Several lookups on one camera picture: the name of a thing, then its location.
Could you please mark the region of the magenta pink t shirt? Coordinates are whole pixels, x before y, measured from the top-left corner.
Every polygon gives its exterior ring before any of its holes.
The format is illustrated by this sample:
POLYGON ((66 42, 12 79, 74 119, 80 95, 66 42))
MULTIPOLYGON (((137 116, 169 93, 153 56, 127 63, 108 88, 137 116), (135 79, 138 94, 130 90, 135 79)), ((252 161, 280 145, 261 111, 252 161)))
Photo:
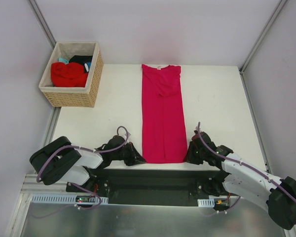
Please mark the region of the magenta pink t shirt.
POLYGON ((181 67, 142 65, 142 151, 148 163, 183 163, 187 135, 181 67))

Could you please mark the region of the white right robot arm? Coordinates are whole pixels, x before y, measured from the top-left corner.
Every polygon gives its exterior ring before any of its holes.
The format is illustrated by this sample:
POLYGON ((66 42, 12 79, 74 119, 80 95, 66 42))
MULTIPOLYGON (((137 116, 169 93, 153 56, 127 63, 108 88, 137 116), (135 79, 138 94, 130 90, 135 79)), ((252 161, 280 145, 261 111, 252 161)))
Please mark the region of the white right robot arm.
POLYGON ((295 179, 280 178, 244 162, 232 149, 216 146, 205 132, 195 132, 185 159, 195 165, 207 162, 219 169, 200 186, 202 192, 217 197, 238 195, 265 210, 281 228, 291 230, 296 225, 295 179))

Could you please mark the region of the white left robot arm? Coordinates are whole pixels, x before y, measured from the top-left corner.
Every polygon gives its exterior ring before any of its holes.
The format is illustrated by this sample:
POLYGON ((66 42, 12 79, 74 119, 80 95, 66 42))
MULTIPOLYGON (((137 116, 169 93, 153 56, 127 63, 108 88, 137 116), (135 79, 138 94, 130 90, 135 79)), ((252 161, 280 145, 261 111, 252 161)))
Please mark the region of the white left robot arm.
POLYGON ((61 136, 30 157, 30 164, 38 175, 38 182, 52 185, 69 173, 77 173, 78 180, 71 180, 83 192, 94 188, 94 179, 86 170, 104 169, 112 161, 122 160, 126 166, 134 166, 147 161, 139 154, 132 142, 126 142, 119 135, 113 136, 107 143, 90 150, 72 145, 66 136, 61 136))

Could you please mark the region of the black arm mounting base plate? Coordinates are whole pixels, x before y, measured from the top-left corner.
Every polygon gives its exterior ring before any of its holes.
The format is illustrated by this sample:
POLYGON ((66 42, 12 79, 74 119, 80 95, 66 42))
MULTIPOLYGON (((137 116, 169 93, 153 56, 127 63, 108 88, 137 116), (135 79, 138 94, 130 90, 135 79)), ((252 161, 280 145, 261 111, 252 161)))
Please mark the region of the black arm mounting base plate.
POLYGON ((224 171, 92 169, 83 185, 110 204, 197 206, 199 199, 227 196, 224 171))

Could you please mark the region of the wicker basket with liner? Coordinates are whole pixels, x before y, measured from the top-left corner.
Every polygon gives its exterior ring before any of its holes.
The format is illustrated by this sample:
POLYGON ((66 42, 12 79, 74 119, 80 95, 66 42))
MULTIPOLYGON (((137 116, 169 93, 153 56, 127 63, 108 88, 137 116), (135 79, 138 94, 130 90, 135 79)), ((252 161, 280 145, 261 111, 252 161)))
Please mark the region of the wicker basket with liner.
POLYGON ((58 41, 39 83, 39 89, 53 107, 94 107, 104 63, 98 42, 58 41), (51 65, 60 57, 92 56, 85 87, 56 87, 51 80, 51 65))

